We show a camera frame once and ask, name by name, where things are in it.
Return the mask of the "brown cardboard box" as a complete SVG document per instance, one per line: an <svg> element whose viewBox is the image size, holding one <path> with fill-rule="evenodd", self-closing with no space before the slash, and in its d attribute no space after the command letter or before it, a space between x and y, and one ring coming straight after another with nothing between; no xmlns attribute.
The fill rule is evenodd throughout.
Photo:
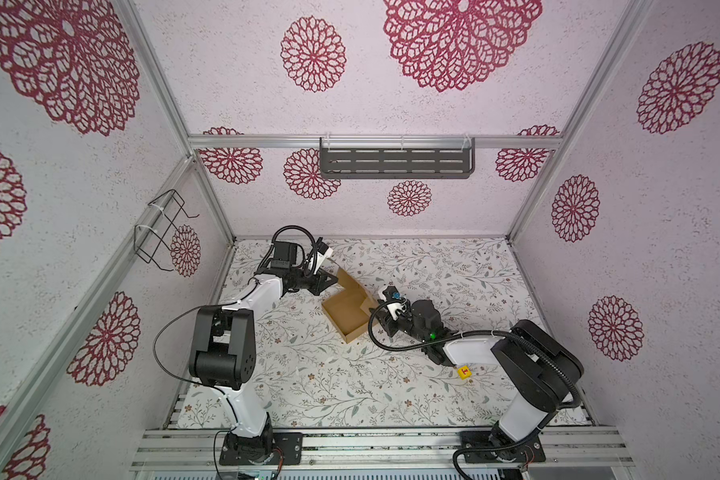
<svg viewBox="0 0 720 480"><path fill-rule="evenodd" d="M344 269L339 268L336 276L340 290L325 299L321 307L342 341L350 344L367 333L371 309L378 302Z"/></svg>

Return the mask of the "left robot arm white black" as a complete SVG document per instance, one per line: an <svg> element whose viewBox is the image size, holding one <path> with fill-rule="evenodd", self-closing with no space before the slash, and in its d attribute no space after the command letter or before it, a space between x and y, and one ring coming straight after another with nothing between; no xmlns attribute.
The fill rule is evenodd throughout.
<svg viewBox="0 0 720 480"><path fill-rule="evenodd" d="M238 295L224 305L200 307L189 355L191 376L216 391L232 415L232 438L260 445L265 451L272 443L270 416L246 386L256 366L255 320L288 293L306 290L317 296L338 282L322 268L332 255L322 238L302 260L297 258L298 250L294 242L273 242L267 258Z"/></svg>

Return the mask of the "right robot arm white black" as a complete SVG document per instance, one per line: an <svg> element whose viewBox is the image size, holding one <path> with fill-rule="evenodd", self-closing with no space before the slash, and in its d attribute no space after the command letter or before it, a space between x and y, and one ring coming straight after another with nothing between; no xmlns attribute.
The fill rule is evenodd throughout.
<svg viewBox="0 0 720 480"><path fill-rule="evenodd" d="M446 367L497 365L516 396L485 440L465 445L486 450L516 449L538 439L558 412L582 404L577 382L581 362L530 320L509 330L454 331L429 300L410 302L391 294L370 309L368 334L375 346L394 353L420 351Z"/></svg>

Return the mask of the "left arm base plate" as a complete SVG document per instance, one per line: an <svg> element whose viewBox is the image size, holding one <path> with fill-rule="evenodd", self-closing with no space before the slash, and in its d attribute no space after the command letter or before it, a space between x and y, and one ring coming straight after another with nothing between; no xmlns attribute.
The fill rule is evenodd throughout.
<svg viewBox="0 0 720 480"><path fill-rule="evenodd" d="M304 435L301 432L265 432L260 437L245 438L227 433L218 463L221 466L299 465Z"/></svg>

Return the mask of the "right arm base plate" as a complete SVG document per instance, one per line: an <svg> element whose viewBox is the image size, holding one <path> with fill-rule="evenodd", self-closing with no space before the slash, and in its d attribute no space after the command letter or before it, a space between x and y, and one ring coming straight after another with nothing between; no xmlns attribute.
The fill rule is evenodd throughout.
<svg viewBox="0 0 720 480"><path fill-rule="evenodd" d="M513 440L501 430L464 431L459 434L467 463L545 462L546 455L537 433Z"/></svg>

